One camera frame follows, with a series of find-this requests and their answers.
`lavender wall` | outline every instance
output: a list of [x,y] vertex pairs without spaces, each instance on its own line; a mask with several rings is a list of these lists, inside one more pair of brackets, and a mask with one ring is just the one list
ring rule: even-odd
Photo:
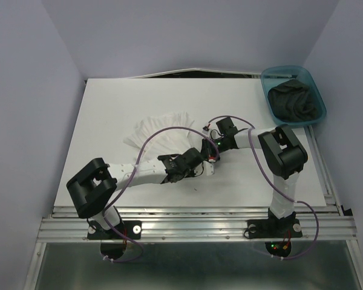
[[341,0],[307,58],[327,107],[317,139],[363,253],[363,0]]
[[85,77],[302,65],[338,0],[42,0]]
[[40,0],[0,0],[0,289],[22,289],[83,93]]

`black fabric in bin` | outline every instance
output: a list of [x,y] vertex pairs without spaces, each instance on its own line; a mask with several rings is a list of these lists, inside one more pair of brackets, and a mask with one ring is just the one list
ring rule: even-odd
[[298,80],[288,80],[270,89],[267,98],[273,114],[285,122],[312,121],[319,117],[309,86]]

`screw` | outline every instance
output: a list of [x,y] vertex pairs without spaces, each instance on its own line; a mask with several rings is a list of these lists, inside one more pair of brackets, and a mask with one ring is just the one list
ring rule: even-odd
[[257,227],[254,224],[249,225],[249,231],[251,233],[256,233],[257,232]]
[[92,227],[89,227],[89,228],[87,229],[87,232],[88,232],[89,234],[94,234],[96,231],[95,231],[95,229],[93,229]]
[[141,232],[141,227],[139,225],[135,225],[133,227],[133,233],[139,234]]
[[299,233],[301,231],[301,226],[299,224],[294,224],[293,229],[296,233]]

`white tabletop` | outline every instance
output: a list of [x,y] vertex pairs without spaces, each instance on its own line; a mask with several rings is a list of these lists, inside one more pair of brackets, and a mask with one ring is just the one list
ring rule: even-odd
[[[186,111],[192,128],[218,115],[236,115],[257,129],[275,127],[258,79],[89,79],[68,151],[55,206],[73,206],[67,181],[96,157],[106,163],[133,163],[138,150],[122,140],[147,116]],[[245,125],[234,120],[238,129]],[[325,206],[304,129],[294,132],[308,152],[296,199]],[[258,150],[268,176],[272,174]],[[250,149],[221,154],[215,175],[187,178],[176,184],[145,184],[128,188],[118,200],[124,207],[268,207],[272,189],[262,177]]]

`blue plastic tray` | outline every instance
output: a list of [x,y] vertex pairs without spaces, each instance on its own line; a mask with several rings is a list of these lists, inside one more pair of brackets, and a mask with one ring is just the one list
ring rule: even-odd
[[[307,122],[289,123],[280,120],[273,114],[272,108],[269,103],[269,99],[267,98],[267,93],[270,91],[270,89],[272,89],[275,86],[278,86],[280,83],[284,83],[292,79],[297,79],[300,82],[305,83],[306,85],[309,86],[310,95],[312,96],[314,105],[316,106],[319,112],[318,118]],[[322,119],[325,118],[327,110],[325,108],[324,102],[322,101],[322,98],[320,96],[319,90],[317,89],[315,81],[313,80],[312,76],[305,68],[296,65],[285,65],[285,66],[276,66],[274,68],[268,68],[262,72],[261,82],[262,82],[262,87],[264,89],[267,104],[269,105],[270,113],[272,114],[273,120],[276,124],[278,125],[288,124],[294,127],[304,127],[311,124],[319,123]]]

